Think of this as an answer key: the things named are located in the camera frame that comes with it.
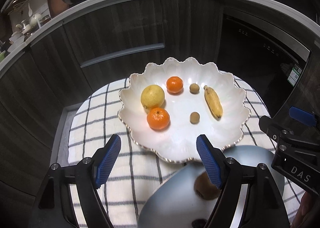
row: person's hand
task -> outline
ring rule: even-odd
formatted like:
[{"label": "person's hand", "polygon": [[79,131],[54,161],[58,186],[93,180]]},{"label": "person's hand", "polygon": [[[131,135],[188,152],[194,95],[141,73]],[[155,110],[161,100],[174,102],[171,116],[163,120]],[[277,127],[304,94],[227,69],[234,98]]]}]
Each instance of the person's hand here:
[{"label": "person's hand", "polygon": [[311,198],[311,195],[308,192],[305,192],[301,198],[300,207],[290,227],[298,228],[299,225],[302,223],[302,220],[305,217],[305,215],[311,210],[312,206],[313,200]]}]

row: orange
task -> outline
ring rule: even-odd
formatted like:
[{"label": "orange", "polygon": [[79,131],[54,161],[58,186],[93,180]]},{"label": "orange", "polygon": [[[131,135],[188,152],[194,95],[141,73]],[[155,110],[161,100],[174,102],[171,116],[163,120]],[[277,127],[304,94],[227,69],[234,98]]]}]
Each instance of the orange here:
[{"label": "orange", "polygon": [[179,93],[183,88],[183,81],[178,76],[172,76],[167,80],[167,89],[170,93]]},{"label": "orange", "polygon": [[151,129],[162,130],[168,126],[170,116],[166,110],[160,107],[153,108],[147,115],[147,122]]}]

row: checkered tablecloth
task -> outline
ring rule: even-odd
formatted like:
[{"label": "checkered tablecloth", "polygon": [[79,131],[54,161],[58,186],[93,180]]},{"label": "checkered tablecloth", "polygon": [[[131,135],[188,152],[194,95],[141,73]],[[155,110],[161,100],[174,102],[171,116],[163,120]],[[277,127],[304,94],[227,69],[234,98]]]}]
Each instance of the checkered tablecloth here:
[{"label": "checkered tablecloth", "polygon": [[[269,116],[263,101],[246,82],[235,79],[236,85],[247,91],[245,106],[251,110],[251,117],[243,126],[244,138],[238,146],[256,145],[274,152],[276,144],[258,126],[262,115]],[[98,189],[115,228],[137,227],[139,213],[148,198],[165,179],[183,167],[182,164],[164,162],[131,141],[128,129],[117,116],[122,107],[119,90],[128,85],[129,79],[126,78],[94,92],[76,113],[69,136],[69,165],[77,164],[84,157],[92,157],[112,134],[121,137],[121,151],[109,179]],[[303,192],[285,179],[283,200],[290,221],[299,208]],[[71,195],[79,226],[87,227],[75,185],[71,185]]]}]

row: dishwasher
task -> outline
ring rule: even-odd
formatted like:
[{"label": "dishwasher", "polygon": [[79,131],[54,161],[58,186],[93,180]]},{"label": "dishwasher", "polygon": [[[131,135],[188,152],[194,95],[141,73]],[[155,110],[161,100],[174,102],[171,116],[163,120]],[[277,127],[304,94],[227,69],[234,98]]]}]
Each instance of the dishwasher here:
[{"label": "dishwasher", "polygon": [[278,27],[226,9],[217,58],[219,70],[247,82],[275,116],[305,68],[310,51]]}]

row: white countertop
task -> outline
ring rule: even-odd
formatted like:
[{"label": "white countertop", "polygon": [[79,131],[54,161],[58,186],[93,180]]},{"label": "white countertop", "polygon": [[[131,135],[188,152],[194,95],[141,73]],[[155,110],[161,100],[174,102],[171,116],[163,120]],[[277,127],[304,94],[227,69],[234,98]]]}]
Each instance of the white countertop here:
[{"label": "white countertop", "polygon": [[[36,37],[40,36],[42,33],[45,33],[45,31],[52,28],[54,25],[58,23],[62,23],[64,20],[68,20],[68,17],[71,17],[74,13],[81,11],[85,8],[88,8],[90,6],[96,5],[98,3],[103,3],[105,1],[112,1],[112,0],[87,0],[85,2],[82,2],[63,13],[59,14],[55,18],[53,18],[51,21],[49,21],[47,24],[42,26],[39,30],[37,30],[34,34],[32,34],[24,43],[22,43],[20,46],[18,46],[13,52],[11,52],[1,63],[0,63],[0,70],[3,66],[3,64],[10,61],[16,54],[18,54],[23,48],[25,48],[29,43],[31,43]],[[250,2],[259,3],[261,5],[270,7],[274,10],[278,10],[281,13],[286,14],[287,16],[295,19],[296,21],[303,24],[305,27],[310,29],[315,35],[317,35],[320,38],[320,26],[315,23],[313,20],[308,18],[307,16],[303,15],[302,13],[298,12],[297,10],[286,6],[282,3],[273,1],[273,0],[247,0]]]}]

